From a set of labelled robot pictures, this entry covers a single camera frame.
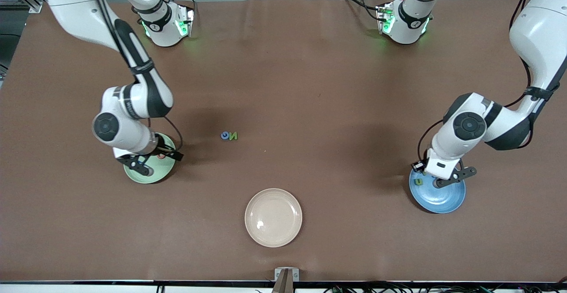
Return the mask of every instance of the beige plate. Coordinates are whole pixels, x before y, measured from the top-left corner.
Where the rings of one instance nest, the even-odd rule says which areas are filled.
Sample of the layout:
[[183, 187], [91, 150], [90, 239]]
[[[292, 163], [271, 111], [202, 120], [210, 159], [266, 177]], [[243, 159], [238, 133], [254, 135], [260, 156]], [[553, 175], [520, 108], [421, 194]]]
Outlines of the beige plate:
[[302, 220], [297, 199], [281, 189], [258, 192], [246, 207], [246, 230], [254, 241], [268, 248], [290, 243], [301, 229]]

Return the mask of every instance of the table surface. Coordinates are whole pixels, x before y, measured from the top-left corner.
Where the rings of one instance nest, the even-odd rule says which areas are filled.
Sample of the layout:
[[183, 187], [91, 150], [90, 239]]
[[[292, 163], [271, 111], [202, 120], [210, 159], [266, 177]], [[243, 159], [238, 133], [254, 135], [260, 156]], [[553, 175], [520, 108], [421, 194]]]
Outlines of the table surface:
[[[417, 140], [462, 93], [500, 103], [526, 86], [508, 41], [516, 0], [440, 0], [403, 46], [339, 0], [201, 3], [193, 37], [154, 46], [186, 142], [168, 179], [139, 185], [91, 132], [101, 94], [132, 77], [120, 56], [31, 15], [0, 91], [0, 279], [557, 281], [567, 267], [567, 118], [559, 90], [522, 150], [481, 144], [462, 207], [411, 200]], [[174, 139], [164, 120], [152, 127]], [[221, 141], [223, 131], [238, 140]], [[255, 243], [248, 201], [299, 200], [282, 248]]]

